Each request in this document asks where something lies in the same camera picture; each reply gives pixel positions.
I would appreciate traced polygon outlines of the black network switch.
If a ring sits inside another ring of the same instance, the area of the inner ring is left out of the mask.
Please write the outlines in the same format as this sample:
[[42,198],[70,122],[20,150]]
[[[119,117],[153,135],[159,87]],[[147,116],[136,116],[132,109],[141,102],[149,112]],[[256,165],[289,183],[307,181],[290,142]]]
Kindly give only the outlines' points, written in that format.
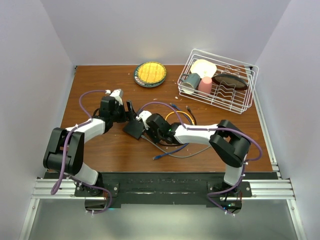
[[132,138],[139,140],[145,131],[145,125],[142,120],[135,119],[129,121],[122,130]]

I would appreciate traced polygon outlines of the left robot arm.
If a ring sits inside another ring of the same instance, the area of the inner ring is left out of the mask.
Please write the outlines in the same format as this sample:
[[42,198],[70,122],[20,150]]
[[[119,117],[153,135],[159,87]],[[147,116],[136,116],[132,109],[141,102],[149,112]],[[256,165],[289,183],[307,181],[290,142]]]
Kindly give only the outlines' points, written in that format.
[[99,181],[99,173],[84,163],[84,147],[89,140],[108,132],[113,123],[125,123],[136,117],[132,102],[126,102],[127,110],[119,97],[106,96],[100,101],[98,115],[68,128],[56,127],[52,130],[44,154],[43,166],[59,173],[51,193],[60,188],[65,174],[86,184],[86,191],[92,196],[99,196],[104,184]]

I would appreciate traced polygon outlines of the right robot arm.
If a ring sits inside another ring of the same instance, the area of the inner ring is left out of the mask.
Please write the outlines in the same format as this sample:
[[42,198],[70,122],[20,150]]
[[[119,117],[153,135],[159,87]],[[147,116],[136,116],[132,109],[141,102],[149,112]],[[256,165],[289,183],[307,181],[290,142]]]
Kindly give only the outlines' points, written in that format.
[[167,144],[211,146],[226,165],[223,192],[233,197],[241,190],[238,181],[243,175],[244,161],[251,143],[231,122],[222,120],[212,125],[170,124],[158,113],[140,115],[137,119],[143,122],[147,134],[157,143],[164,141]]

